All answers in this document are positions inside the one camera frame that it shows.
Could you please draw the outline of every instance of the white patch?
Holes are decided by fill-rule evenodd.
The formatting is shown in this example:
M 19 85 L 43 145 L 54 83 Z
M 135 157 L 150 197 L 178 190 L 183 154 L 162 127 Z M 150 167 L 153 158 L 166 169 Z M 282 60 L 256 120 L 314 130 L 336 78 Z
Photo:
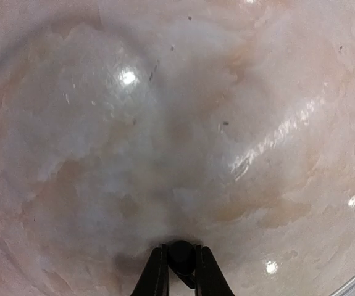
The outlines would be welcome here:
M 349 198 L 349 200 L 348 200 L 348 206 L 349 206 L 350 208 L 355 208 L 355 195 Z
M 64 94 L 66 102 L 70 105 L 70 101 L 69 101 L 69 95 L 68 94 Z
M 135 72 L 132 69 L 126 68 L 119 73 L 118 78 L 122 86 L 128 86 L 137 81 Z
M 274 261 L 268 261 L 266 263 L 266 273 L 267 274 L 275 274 L 278 270 L 278 265 Z

